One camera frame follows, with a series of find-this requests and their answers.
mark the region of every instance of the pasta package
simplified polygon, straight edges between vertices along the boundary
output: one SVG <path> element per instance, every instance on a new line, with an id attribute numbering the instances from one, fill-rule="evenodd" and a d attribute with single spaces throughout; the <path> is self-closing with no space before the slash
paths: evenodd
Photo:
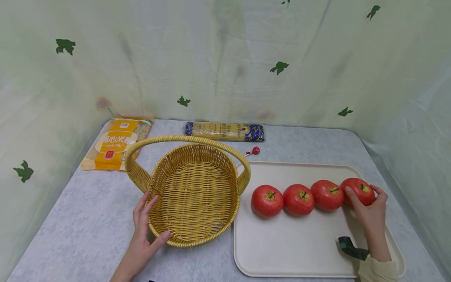
<path id="1" fill-rule="evenodd" d="M 147 138 L 153 120 L 139 117 L 113 117 L 102 128 L 81 163 L 83 170 L 125 170 L 128 148 Z M 133 159 L 139 154 L 136 151 Z"/>
<path id="2" fill-rule="evenodd" d="M 263 126 L 258 124 L 187 122 L 184 134 L 220 141 L 265 141 Z"/>

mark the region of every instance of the hand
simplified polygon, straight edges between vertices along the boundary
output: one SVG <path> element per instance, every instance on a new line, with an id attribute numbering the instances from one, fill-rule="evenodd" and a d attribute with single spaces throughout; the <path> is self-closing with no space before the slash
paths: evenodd
<path id="1" fill-rule="evenodd" d="M 376 191 L 377 198 L 369 206 L 364 206 L 351 188 L 345 191 L 354 207 L 357 220 L 364 229 L 368 250 L 371 256 L 380 262 L 391 261 L 390 251 L 385 239 L 385 210 L 387 208 L 387 194 L 379 187 L 371 185 Z"/>
<path id="2" fill-rule="evenodd" d="M 148 198 L 149 192 L 146 192 L 133 210 L 135 233 L 110 282 L 131 282 L 146 267 L 156 251 L 169 240 L 170 232 L 166 231 L 161 233 L 152 244 L 147 241 L 148 214 L 158 201 L 158 196 L 144 206 Z"/>

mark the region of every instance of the curtain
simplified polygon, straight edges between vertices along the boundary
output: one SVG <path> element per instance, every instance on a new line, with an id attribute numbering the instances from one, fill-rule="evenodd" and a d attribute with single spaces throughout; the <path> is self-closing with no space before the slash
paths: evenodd
<path id="1" fill-rule="evenodd" d="M 446 0 L 3 1 L 0 281 L 116 114 L 351 130 L 450 269 L 449 10 Z"/>

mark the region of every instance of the basket handle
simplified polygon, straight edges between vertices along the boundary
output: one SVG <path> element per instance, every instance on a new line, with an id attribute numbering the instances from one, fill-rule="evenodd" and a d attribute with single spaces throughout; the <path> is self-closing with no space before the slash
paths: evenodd
<path id="1" fill-rule="evenodd" d="M 145 193 L 149 190 L 149 182 L 150 182 L 150 175 L 149 173 L 144 170 L 133 158 L 133 154 L 140 148 L 153 144 L 153 143 L 159 143 L 159 142 L 192 142 L 192 143 L 200 143 L 205 144 L 208 146 L 215 147 L 217 149 L 226 151 L 230 153 L 232 156 L 237 158 L 244 167 L 244 171 L 241 173 L 241 175 L 238 177 L 237 184 L 238 184 L 238 196 L 241 195 L 244 192 L 244 189 L 248 185 L 250 181 L 251 176 L 251 167 L 249 165 L 248 160 L 246 157 L 240 153 L 238 150 L 227 146 L 223 143 L 210 140 L 204 137 L 194 137 L 194 136 L 185 136 L 185 135 L 168 135 L 168 136 L 157 136 L 152 138 L 147 138 L 141 141 L 136 142 L 135 144 L 131 145 L 130 148 L 127 151 L 127 155 L 125 156 L 125 170 L 127 171 L 127 174 L 129 176 L 135 175 L 135 174 L 141 174 L 144 175 L 144 179 L 141 177 L 141 181 L 134 181 L 136 186 Z"/>

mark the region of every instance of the woven basket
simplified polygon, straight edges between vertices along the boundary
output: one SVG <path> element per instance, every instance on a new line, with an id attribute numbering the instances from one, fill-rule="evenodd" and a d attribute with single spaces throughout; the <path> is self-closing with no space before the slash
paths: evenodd
<path id="1" fill-rule="evenodd" d="M 149 175 L 131 157 L 139 148 L 158 142 L 192 142 L 167 153 Z M 225 153 L 244 166 L 238 176 L 236 166 Z M 239 197 L 249 183 L 251 169 L 237 150 L 201 137 L 159 136 L 139 141 L 128 149 L 125 170 L 149 199 L 160 199 L 149 213 L 149 227 L 155 236 L 171 232 L 167 244 L 188 248 L 205 244 L 232 224 L 239 208 Z"/>

